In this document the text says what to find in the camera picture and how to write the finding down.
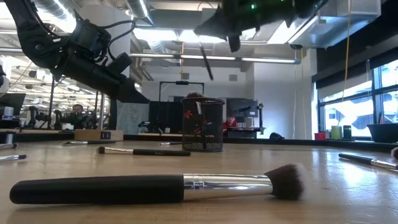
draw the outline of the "computer monitor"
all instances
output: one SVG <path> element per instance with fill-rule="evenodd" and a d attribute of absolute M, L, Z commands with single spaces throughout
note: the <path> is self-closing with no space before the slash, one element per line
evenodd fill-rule
<path fill-rule="evenodd" d="M 233 115 L 235 118 L 257 118 L 259 116 L 257 106 L 257 100 L 227 99 L 226 113 L 227 115 Z"/>
<path fill-rule="evenodd" d="M 4 114 L 4 107 L 10 106 L 14 108 L 14 116 L 19 116 L 22 105 L 25 100 L 25 93 L 6 93 L 0 97 L 0 116 Z"/>

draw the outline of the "small box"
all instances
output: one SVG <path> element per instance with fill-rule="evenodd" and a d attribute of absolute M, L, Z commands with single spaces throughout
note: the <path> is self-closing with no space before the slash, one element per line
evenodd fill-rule
<path fill-rule="evenodd" d="M 120 130 L 84 130 L 75 131 L 75 140 L 78 141 L 123 141 L 123 132 Z"/>

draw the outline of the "red cup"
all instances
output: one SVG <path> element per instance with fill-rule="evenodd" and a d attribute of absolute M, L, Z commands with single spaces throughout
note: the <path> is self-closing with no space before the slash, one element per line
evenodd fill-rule
<path fill-rule="evenodd" d="M 315 133 L 315 140 L 325 140 L 326 139 L 326 133 Z"/>

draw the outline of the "desk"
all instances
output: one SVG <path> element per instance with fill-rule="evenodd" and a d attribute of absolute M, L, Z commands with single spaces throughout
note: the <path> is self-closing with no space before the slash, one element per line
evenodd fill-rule
<path fill-rule="evenodd" d="M 21 143 L 0 155 L 26 161 L 0 164 L 0 223 L 396 223 L 398 173 L 341 161 L 352 152 L 391 161 L 388 154 L 316 146 L 225 144 L 224 152 L 190 157 L 97 155 L 96 146 L 62 147 L 61 142 Z M 109 147 L 155 148 L 158 142 L 124 141 Z M 162 147 L 179 149 L 181 146 Z M 14 205 L 10 188 L 20 180 L 133 174 L 262 174 L 300 162 L 310 174 L 312 197 L 291 202 L 272 196 L 156 205 Z"/>
<path fill-rule="evenodd" d="M 22 129 L 20 132 L 20 129 L 0 129 L 0 132 L 6 132 L 6 131 L 12 131 L 17 134 L 19 133 L 24 133 L 24 134 L 58 134 L 60 131 L 59 130 L 42 130 L 42 129 Z"/>
<path fill-rule="evenodd" d="M 138 133 L 140 136 L 182 137 L 182 134 Z"/>

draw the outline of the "black mesh cup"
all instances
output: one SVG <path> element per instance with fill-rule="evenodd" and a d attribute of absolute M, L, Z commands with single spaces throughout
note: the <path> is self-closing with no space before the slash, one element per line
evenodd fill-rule
<path fill-rule="evenodd" d="M 217 98 L 185 98 L 182 148 L 193 152 L 223 151 L 223 105 Z"/>

